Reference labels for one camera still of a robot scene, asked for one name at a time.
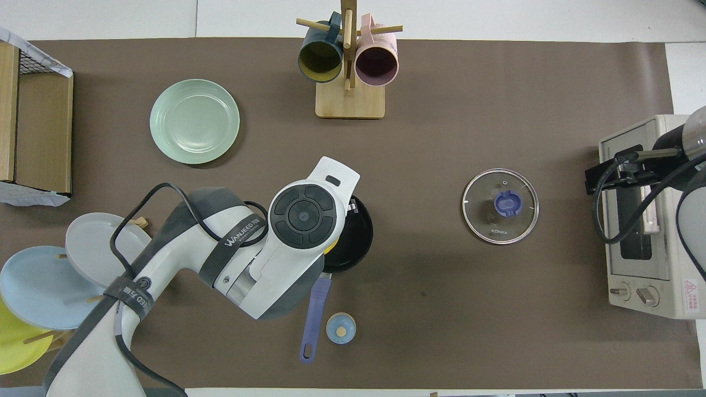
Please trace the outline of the wooden mug tree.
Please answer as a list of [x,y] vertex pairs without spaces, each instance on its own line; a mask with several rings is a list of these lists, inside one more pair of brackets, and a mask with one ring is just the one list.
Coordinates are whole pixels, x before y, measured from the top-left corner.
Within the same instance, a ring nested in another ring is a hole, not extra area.
[[[361,17],[357,15],[357,0],[340,0],[343,36],[342,71],[334,80],[316,83],[315,114],[323,119],[341,120],[380,120],[386,112],[386,89],[367,85],[356,76],[354,61],[356,44],[361,36]],[[305,19],[297,19],[297,24],[322,31],[334,28]],[[403,26],[385,26],[372,30],[374,34],[400,33]]]

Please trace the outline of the light blue plate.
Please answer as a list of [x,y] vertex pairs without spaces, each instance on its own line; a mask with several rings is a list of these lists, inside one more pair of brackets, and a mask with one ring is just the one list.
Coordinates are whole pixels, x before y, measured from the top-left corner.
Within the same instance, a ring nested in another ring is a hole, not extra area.
[[72,330],[91,313],[101,296],[98,286],[81,276],[63,247],[35,246],[11,256],[0,270],[0,293],[13,314],[33,326]]

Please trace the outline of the wooden box with mesh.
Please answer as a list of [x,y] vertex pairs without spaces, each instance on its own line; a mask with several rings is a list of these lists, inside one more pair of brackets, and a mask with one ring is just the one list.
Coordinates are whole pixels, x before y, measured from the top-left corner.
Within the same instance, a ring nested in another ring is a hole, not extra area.
[[[19,50],[40,50],[35,45],[29,43],[27,40],[16,35],[13,32],[0,26],[0,41],[10,43]],[[73,71],[66,65],[63,65],[60,61],[59,68],[55,68],[56,73],[73,78]],[[19,103],[19,83],[18,83],[18,103]],[[18,123],[18,106],[17,106],[17,122],[16,131]],[[43,191],[27,186],[22,186],[16,184],[15,181],[12,183],[0,183],[0,203],[6,203],[13,206],[60,206],[70,199],[71,195],[61,195],[53,191]]]

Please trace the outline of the light wooden board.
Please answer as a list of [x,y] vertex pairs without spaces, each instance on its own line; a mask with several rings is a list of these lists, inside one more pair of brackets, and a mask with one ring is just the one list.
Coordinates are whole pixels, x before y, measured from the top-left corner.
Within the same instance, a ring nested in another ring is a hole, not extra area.
[[15,180],[19,49],[0,41],[0,183]]

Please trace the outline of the mint green plate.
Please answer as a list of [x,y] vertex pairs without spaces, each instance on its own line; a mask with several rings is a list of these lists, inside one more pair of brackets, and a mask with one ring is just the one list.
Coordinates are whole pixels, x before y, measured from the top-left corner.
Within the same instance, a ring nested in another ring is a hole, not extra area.
[[157,148],[172,160],[201,165],[224,155],[240,129],[239,107],[221,85],[186,79],[159,94],[149,114]]

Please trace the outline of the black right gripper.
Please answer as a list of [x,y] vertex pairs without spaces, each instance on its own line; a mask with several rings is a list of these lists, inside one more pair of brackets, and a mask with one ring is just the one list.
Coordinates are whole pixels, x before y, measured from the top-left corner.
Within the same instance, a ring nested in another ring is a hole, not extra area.
[[[608,165],[618,164],[603,184],[604,189],[618,187],[646,186],[661,183],[672,171],[678,168],[676,157],[648,158],[638,161],[642,145],[634,145],[618,151]],[[608,169],[608,165],[595,165],[585,169],[585,191],[587,195],[595,193],[598,180]]]

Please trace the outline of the dark teal mug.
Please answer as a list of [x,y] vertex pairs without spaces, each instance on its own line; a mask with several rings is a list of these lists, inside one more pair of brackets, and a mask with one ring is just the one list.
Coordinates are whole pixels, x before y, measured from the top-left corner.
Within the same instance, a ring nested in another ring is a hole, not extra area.
[[334,29],[322,31],[309,28],[298,53],[298,67],[302,74],[316,83],[327,83],[342,71],[343,36],[340,34],[342,15],[332,12],[328,21],[321,24]]

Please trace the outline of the yellow plate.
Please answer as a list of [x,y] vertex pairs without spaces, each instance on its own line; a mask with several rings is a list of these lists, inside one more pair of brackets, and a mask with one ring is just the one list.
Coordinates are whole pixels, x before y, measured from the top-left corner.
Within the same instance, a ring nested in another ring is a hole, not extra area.
[[26,339],[46,332],[19,319],[8,309],[0,296],[0,375],[19,371],[45,354],[53,342],[53,337],[43,337],[30,344]]

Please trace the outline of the dark wooden board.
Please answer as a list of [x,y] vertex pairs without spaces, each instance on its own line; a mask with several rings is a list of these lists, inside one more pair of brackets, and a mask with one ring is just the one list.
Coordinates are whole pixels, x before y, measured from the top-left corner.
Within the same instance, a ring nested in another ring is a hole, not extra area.
[[19,78],[15,183],[72,193],[73,78],[58,73]]

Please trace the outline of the cream toaster oven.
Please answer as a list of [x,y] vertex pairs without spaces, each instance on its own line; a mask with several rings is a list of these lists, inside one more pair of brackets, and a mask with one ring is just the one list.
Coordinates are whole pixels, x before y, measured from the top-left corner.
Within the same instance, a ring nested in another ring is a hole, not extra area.
[[[634,145],[648,150],[656,139],[684,124],[687,115],[655,115],[603,138],[601,164],[617,151]],[[630,213],[651,192],[651,186],[602,191],[598,216],[613,237]],[[608,299],[611,304],[671,319],[706,320],[706,282],[686,254],[676,229],[681,192],[667,188],[651,202],[638,224],[621,242],[606,245]]]

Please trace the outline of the dark blue saucepan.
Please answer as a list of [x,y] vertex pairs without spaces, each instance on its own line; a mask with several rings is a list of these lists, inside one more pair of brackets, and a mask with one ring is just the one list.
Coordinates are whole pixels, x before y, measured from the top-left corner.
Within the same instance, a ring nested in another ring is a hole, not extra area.
[[345,226],[339,241],[327,254],[323,254],[323,273],[320,274],[313,287],[311,287],[308,302],[307,321],[303,328],[302,345],[298,358],[305,364],[313,362],[320,334],[321,320],[325,301],[331,284],[332,274],[341,273],[353,268],[368,254],[373,241],[372,219],[364,203],[361,204],[358,214],[347,213]]

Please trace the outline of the glass lid blue knob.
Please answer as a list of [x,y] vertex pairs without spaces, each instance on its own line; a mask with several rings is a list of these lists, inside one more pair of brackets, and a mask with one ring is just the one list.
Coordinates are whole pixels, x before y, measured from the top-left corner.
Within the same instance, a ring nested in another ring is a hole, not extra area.
[[494,245],[519,242],[539,218],[539,196],[528,179],[510,169],[477,174],[462,195],[461,209],[471,232]]

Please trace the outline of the brown table mat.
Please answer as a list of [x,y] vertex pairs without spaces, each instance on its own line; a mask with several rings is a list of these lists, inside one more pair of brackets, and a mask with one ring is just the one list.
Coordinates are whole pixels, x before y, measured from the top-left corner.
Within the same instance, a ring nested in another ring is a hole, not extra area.
[[[699,389],[696,327],[611,305],[605,247],[584,171],[598,141],[673,112],[663,44],[401,40],[381,120],[321,120],[297,68],[302,40],[189,38],[37,42],[74,72],[73,196],[0,204],[0,268],[63,246],[85,213],[125,216],[156,184],[223,186],[268,206],[322,156],[360,173],[374,241],[333,276],[326,316],[350,344],[299,361],[307,314],[255,321],[190,270],[136,330],[135,355],[185,388]],[[240,112],[209,163],[164,155],[149,129],[169,86],[206,79]],[[488,169],[534,186],[539,218],[507,245],[477,238],[462,195]]]

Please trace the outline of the grey plate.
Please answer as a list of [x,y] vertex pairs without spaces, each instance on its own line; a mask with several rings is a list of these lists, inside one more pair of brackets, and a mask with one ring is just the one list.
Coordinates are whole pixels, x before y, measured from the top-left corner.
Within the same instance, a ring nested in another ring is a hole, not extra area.
[[[123,218],[110,213],[87,213],[74,219],[66,232],[66,254],[76,271],[101,287],[108,287],[124,273],[109,239]],[[151,241],[146,231],[127,224],[116,240],[116,248],[132,263]]]

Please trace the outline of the pink ribbed mug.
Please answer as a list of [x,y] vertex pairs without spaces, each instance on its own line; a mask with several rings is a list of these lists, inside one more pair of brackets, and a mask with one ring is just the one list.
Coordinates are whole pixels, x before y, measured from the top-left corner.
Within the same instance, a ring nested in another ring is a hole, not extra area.
[[374,34],[376,24],[368,13],[361,17],[361,36],[356,44],[354,68],[361,82],[373,87],[391,83],[398,75],[398,40],[395,33]]

